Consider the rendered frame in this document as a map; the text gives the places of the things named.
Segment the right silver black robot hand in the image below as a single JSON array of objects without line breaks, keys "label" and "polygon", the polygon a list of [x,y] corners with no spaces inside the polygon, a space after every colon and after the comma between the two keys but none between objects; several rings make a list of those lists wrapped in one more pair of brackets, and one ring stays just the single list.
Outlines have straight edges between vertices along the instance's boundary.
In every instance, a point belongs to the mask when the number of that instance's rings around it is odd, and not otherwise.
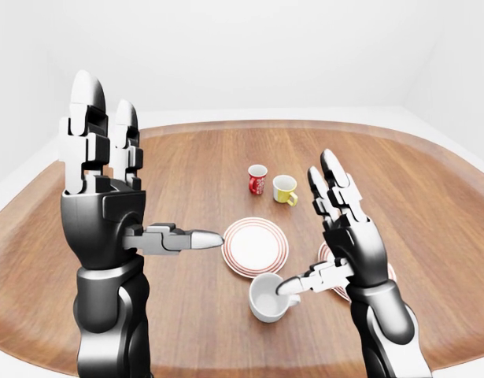
[{"label": "right silver black robot hand", "polygon": [[375,222],[360,206],[362,196],[331,150],[320,155],[322,170],[309,168],[313,207],[323,218],[323,236],[333,262],[319,262],[307,272],[284,280],[277,295],[329,290],[347,279],[358,287],[374,287],[388,280],[386,250]]}]

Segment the yellow and white mug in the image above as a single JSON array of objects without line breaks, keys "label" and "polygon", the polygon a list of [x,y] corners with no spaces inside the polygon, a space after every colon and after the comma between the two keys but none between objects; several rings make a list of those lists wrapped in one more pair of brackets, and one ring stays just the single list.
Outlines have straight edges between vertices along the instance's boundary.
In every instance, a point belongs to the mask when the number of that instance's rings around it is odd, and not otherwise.
[{"label": "yellow and white mug", "polygon": [[278,203],[286,203],[290,206],[296,206],[298,196],[295,194],[297,181],[288,175],[278,175],[273,181],[273,198]]}]

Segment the white plate with red rings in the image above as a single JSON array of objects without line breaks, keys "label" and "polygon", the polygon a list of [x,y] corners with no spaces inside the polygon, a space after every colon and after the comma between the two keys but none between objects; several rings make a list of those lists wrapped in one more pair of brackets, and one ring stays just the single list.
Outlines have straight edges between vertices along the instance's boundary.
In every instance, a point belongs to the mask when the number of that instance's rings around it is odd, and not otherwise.
[{"label": "white plate with red rings", "polygon": [[246,217],[227,228],[221,252],[234,272],[254,278],[261,273],[278,272],[289,256],[289,243],[275,223],[261,217]]},{"label": "white plate with red rings", "polygon": [[[317,253],[317,261],[327,261],[327,262],[334,262],[334,255],[332,254],[331,249],[329,246],[323,242],[318,249]],[[387,263],[387,272],[388,278],[393,281],[397,281],[397,275],[393,269],[393,266],[388,262]],[[346,292],[346,287],[349,285],[349,281],[346,278],[341,279],[340,284],[336,287],[333,287],[333,290],[346,301],[351,302],[350,297]]]}]

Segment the red patterned mug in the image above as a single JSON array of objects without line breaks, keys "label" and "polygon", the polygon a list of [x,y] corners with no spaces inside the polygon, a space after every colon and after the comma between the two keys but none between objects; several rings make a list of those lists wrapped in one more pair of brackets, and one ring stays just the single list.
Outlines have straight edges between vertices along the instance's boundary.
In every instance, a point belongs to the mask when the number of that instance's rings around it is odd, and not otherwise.
[{"label": "red patterned mug", "polygon": [[268,169],[264,165],[255,164],[248,168],[248,173],[250,193],[253,195],[262,195]]}]

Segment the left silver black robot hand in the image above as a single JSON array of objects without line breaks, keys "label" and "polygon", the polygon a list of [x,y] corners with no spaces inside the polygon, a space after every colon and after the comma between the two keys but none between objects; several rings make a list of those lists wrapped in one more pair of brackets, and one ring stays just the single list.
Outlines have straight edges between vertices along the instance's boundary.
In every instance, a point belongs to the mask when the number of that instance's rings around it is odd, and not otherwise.
[{"label": "left silver black robot hand", "polygon": [[69,115],[59,127],[59,159],[65,165],[61,221],[65,238],[85,269],[105,270],[144,254],[220,246],[221,235],[184,231],[173,223],[142,224],[146,192],[137,172],[143,150],[135,107],[120,101],[109,126],[99,80],[85,70],[72,85]]}]

